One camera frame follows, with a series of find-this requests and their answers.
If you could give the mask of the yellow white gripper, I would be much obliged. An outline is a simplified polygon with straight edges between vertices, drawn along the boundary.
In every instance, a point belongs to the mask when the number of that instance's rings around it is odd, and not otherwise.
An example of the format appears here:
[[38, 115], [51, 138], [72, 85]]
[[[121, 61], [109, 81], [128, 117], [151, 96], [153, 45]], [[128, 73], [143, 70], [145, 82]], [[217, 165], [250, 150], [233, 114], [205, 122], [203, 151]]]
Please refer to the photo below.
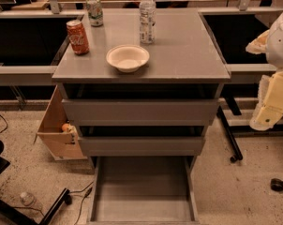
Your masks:
[[283, 69], [263, 75], [259, 83], [258, 104], [249, 125], [258, 131], [272, 128], [283, 117]]

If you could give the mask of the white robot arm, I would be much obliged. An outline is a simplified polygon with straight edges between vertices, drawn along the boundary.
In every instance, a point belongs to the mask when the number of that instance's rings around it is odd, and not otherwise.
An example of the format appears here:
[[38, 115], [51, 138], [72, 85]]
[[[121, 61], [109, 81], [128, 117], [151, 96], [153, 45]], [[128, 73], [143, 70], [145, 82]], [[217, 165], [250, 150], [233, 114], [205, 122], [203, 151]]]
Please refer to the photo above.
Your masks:
[[246, 51], [253, 54], [264, 53], [267, 62], [276, 67], [272, 76], [261, 77], [259, 101], [249, 122], [251, 128], [265, 131], [283, 117], [283, 12], [270, 29], [246, 46]]

